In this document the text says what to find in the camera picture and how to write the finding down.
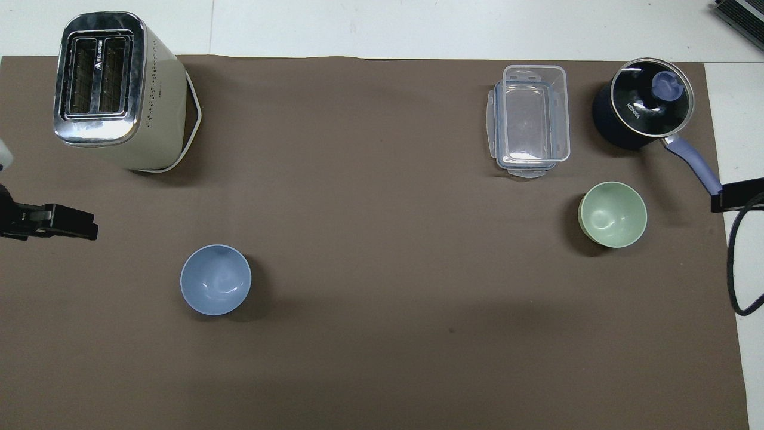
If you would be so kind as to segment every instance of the black cable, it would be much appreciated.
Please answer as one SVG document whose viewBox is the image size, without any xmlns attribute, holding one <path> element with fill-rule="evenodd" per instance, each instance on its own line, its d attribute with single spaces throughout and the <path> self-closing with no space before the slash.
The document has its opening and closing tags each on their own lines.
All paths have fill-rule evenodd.
<svg viewBox="0 0 764 430">
<path fill-rule="evenodd" d="M 746 206 L 737 213 L 735 221 L 732 222 L 732 229 L 730 229 L 730 245 L 727 247 L 727 290 L 730 293 L 730 302 L 732 303 L 732 309 L 735 313 L 741 317 L 751 315 L 756 309 L 761 308 L 764 305 L 764 294 L 760 295 L 748 308 L 740 309 L 740 305 L 737 303 L 737 296 L 735 295 L 735 239 L 737 238 L 737 227 L 740 226 L 740 222 L 743 221 L 743 217 L 746 213 L 753 209 L 756 204 L 764 203 L 764 192 L 758 193 L 754 198 L 748 200 Z"/>
</svg>

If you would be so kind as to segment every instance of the toaster lid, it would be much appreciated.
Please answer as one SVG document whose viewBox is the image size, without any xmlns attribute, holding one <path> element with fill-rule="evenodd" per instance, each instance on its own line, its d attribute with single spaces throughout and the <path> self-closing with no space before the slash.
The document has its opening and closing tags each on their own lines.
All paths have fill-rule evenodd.
<svg viewBox="0 0 764 430">
<path fill-rule="evenodd" d="M 138 128 L 147 28 L 129 12 L 75 17 L 61 37 L 53 130 L 75 146 L 118 145 Z"/>
</svg>

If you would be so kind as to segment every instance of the green bowl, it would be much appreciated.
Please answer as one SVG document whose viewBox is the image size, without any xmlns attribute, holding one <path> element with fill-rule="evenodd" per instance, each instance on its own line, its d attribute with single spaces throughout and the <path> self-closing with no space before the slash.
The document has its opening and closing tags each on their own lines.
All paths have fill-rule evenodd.
<svg viewBox="0 0 764 430">
<path fill-rule="evenodd" d="M 596 243 L 623 248 L 647 227 L 647 208 L 639 193 L 620 182 L 594 185 L 578 205 L 578 223 Z"/>
</svg>

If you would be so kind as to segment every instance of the toaster slot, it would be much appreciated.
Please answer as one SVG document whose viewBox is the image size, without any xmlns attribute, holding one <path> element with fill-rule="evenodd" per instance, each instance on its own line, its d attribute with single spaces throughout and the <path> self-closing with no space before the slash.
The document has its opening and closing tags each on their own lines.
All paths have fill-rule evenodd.
<svg viewBox="0 0 764 430">
<path fill-rule="evenodd" d="M 124 110 L 127 91 L 128 40 L 125 37 L 110 37 L 103 44 L 103 71 L 99 112 L 120 113 Z"/>
<path fill-rule="evenodd" d="M 80 38 L 74 42 L 74 61 L 69 94 L 69 113 L 90 112 L 93 85 L 93 64 L 96 61 L 98 41 Z"/>
</svg>

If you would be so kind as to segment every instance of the blue bowl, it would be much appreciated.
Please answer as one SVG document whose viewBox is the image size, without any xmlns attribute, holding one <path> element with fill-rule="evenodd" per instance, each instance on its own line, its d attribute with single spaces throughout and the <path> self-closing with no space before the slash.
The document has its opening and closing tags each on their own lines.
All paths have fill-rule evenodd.
<svg viewBox="0 0 764 430">
<path fill-rule="evenodd" d="M 249 293 L 252 271 L 247 259 L 226 245 L 207 245 L 186 260 L 180 272 L 180 292 L 186 303 L 205 315 L 236 309 Z"/>
</svg>

